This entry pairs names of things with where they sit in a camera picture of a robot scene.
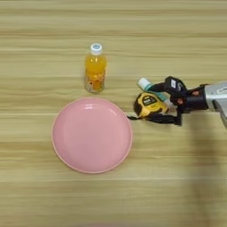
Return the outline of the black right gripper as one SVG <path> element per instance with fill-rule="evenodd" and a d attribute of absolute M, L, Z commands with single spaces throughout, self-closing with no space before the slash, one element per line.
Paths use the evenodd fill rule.
<path fill-rule="evenodd" d="M 163 92 L 164 83 L 154 84 L 151 88 L 154 92 Z M 176 98 L 174 103 L 178 106 L 176 109 L 176 115 L 163 114 L 162 109 L 159 108 L 157 111 L 151 111 L 146 115 L 147 121 L 159 123 L 159 124 L 174 124 L 177 126 L 182 125 L 182 113 L 189 113 L 197 110 L 208 110 L 205 85 L 200 85 L 197 88 L 187 90 L 179 98 Z"/>

